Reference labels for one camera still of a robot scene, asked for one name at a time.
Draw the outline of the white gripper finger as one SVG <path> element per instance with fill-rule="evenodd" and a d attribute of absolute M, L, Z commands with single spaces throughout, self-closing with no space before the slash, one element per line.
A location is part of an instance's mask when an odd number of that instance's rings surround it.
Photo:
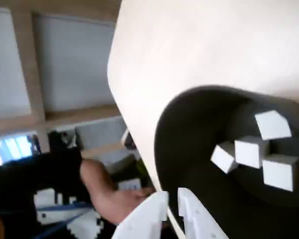
<path fill-rule="evenodd" d="M 187 239 L 228 239 L 196 195 L 178 188 L 178 213 L 183 218 Z"/>
<path fill-rule="evenodd" d="M 150 195 L 116 227 L 116 238 L 159 239 L 167 221 L 168 199 L 166 191 Z"/>

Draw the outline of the bare person hand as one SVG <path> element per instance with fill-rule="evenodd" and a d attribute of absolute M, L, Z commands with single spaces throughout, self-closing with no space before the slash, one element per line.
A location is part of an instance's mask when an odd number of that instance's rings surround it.
<path fill-rule="evenodd" d="M 145 187 L 137 190 L 121 190 L 113 195 L 115 206 L 115 224 L 123 221 L 135 208 L 137 208 L 147 197 L 155 192 L 154 187 Z"/>

